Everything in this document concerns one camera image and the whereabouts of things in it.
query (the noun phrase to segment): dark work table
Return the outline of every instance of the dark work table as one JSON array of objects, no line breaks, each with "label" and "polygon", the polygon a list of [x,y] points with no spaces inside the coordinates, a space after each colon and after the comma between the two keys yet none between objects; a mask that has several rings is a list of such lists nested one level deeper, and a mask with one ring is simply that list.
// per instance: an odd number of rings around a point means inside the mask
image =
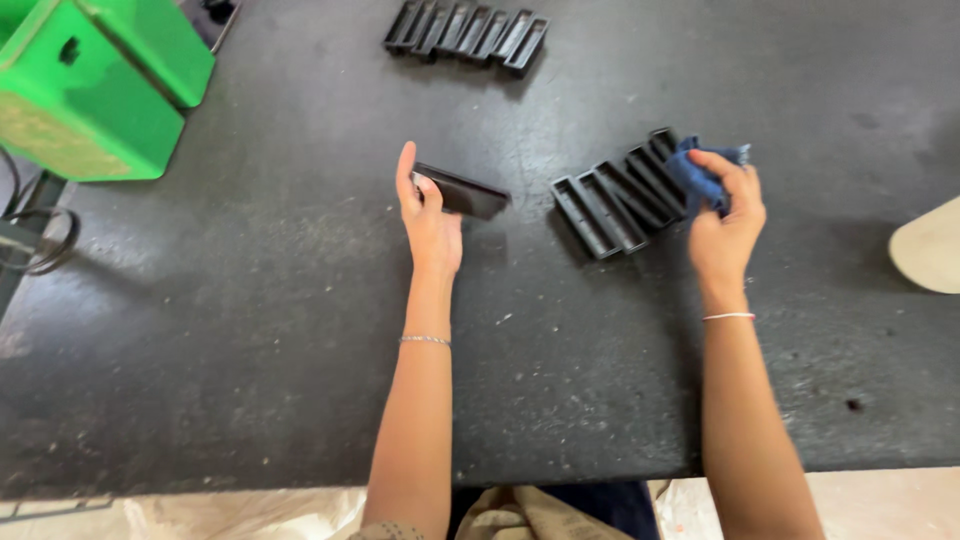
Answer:
[{"label": "dark work table", "polygon": [[548,190],[667,125],[754,144],[770,217],[746,286],[805,467],[960,464],[960,300],[886,254],[960,192],[955,0],[531,0],[552,24],[521,82],[392,58],[396,2],[248,4],[167,175],[64,191],[79,253],[0,332],[2,498],[365,483],[411,272],[407,139],[514,193],[465,225],[455,481],[700,474],[683,226],[590,261]]}]

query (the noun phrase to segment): blue cloth rag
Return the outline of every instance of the blue cloth rag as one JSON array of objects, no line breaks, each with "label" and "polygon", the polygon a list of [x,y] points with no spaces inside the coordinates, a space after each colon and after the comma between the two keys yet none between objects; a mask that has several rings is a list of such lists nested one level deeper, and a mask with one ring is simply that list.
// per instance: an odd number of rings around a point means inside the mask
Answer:
[{"label": "blue cloth rag", "polygon": [[734,165],[746,165],[750,159],[750,145],[745,144],[735,148],[702,148],[700,137],[694,135],[680,141],[677,151],[666,161],[666,170],[686,193],[688,218],[692,219],[700,213],[700,206],[704,200],[711,209],[720,212],[720,217],[724,217],[730,212],[730,196],[724,190],[717,175],[690,161],[687,153],[694,148],[704,152],[715,152]]}]

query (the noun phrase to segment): black plastic part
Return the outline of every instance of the black plastic part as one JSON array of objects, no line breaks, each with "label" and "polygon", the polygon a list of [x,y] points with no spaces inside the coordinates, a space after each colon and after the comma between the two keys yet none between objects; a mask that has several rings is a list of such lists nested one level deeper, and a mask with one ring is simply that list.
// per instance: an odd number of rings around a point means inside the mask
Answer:
[{"label": "black plastic part", "polygon": [[433,180],[444,196],[445,209],[464,215],[490,220],[512,199],[508,191],[424,163],[414,163],[414,172]]},{"label": "black plastic part", "polygon": [[467,2],[454,2],[450,6],[450,17],[446,21],[444,31],[437,41],[435,52],[440,58],[450,58],[457,51],[460,35],[467,27],[467,21],[473,16],[473,6]]},{"label": "black plastic part", "polygon": [[677,217],[685,215],[686,196],[684,191],[673,181],[670,173],[663,167],[647,144],[641,144],[627,153],[627,170],[636,176],[660,197]]},{"label": "black plastic part", "polygon": [[396,48],[400,50],[401,54],[409,53],[410,50],[420,42],[420,38],[426,31],[427,11],[432,12],[436,5],[437,2],[435,0],[421,0],[418,5],[414,7],[414,14],[410,19],[410,26],[407,27],[407,32],[403,35],[403,39],[396,45]]},{"label": "black plastic part", "polygon": [[653,152],[654,157],[660,160],[661,163],[666,165],[666,161],[673,156],[673,151],[670,150],[670,147],[663,143],[661,140],[651,138],[648,141],[650,150]]},{"label": "black plastic part", "polygon": [[403,54],[400,43],[407,34],[409,34],[416,14],[421,12],[422,9],[422,0],[407,0],[400,6],[400,11],[396,14],[394,24],[390,26],[390,31],[387,32],[387,36],[383,38],[383,48],[390,51],[390,54]]},{"label": "black plastic part", "polygon": [[511,17],[512,14],[506,10],[493,10],[487,26],[484,27],[476,45],[473,46],[473,50],[467,56],[467,61],[484,67],[489,66],[491,63],[490,52],[500,40],[500,35],[503,34],[503,30],[510,23]]},{"label": "black plastic part", "polygon": [[622,249],[604,227],[603,219],[593,209],[579,182],[564,176],[553,181],[550,192],[594,257],[607,258]]},{"label": "black plastic part", "polygon": [[437,6],[426,16],[426,30],[417,45],[410,50],[412,56],[426,63],[433,63],[437,60],[437,52],[434,48],[444,35],[446,23],[450,20],[450,13],[450,7]]},{"label": "black plastic part", "polygon": [[637,182],[633,175],[610,161],[598,163],[593,170],[606,181],[610,191],[639,218],[640,225],[647,231],[659,231],[675,221],[676,217],[666,204],[649,188]]},{"label": "black plastic part", "polygon": [[490,24],[493,8],[490,6],[477,6],[473,9],[469,19],[464,24],[464,31],[460,34],[460,40],[457,41],[456,56],[461,60],[467,60],[470,53],[480,42],[480,37],[487,30]]},{"label": "black plastic part", "polygon": [[527,28],[529,28],[533,18],[533,10],[517,10],[490,52],[491,58],[499,62],[506,61],[514,53],[523,36],[526,35]]},{"label": "black plastic part", "polygon": [[670,156],[673,156],[677,152],[677,145],[680,144],[680,140],[677,138],[677,134],[673,131],[673,128],[660,128],[650,132],[650,141],[656,141],[661,147],[666,148]]},{"label": "black plastic part", "polygon": [[527,25],[523,39],[517,44],[510,57],[503,62],[504,69],[514,77],[522,79],[537,61],[537,54],[543,48],[546,31],[550,28],[550,19],[535,16]]},{"label": "black plastic part", "polygon": [[611,193],[602,175],[596,171],[588,171],[578,176],[577,182],[602,212],[623,253],[629,255],[650,243],[647,233],[624,208],[623,203]]}]

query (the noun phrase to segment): hand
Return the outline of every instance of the hand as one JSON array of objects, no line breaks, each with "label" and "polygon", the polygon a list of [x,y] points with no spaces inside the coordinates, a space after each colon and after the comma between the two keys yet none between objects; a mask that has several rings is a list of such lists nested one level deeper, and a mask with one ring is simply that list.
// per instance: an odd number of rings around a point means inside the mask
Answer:
[{"label": "hand", "polygon": [[[419,177],[420,185],[414,186],[410,173],[416,156],[417,145],[407,142],[396,164],[396,195],[410,238],[414,273],[452,283],[464,251],[460,233],[462,216],[443,212],[444,196],[432,180]],[[422,203],[418,188],[423,194]]]},{"label": "hand", "polygon": [[760,199],[760,178],[751,165],[740,167],[712,152],[691,150],[688,155],[694,164],[719,176],[731,197],[727,217],[720,219],[717,212],[703,207],[690,226],[690,260],[707,311],[745,310],[746,298],[741,301],[740,297],[747,262],[767,219]]}]

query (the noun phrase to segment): green machine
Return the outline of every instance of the green machine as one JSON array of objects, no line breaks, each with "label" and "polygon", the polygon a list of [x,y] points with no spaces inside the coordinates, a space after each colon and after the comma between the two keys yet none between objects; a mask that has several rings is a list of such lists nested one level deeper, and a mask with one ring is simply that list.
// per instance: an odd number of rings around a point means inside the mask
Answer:
[{"label": "green machine", "polygon": [[3,0],[0,144],[73,181],[157,178],[212,67],[172,0]]}]

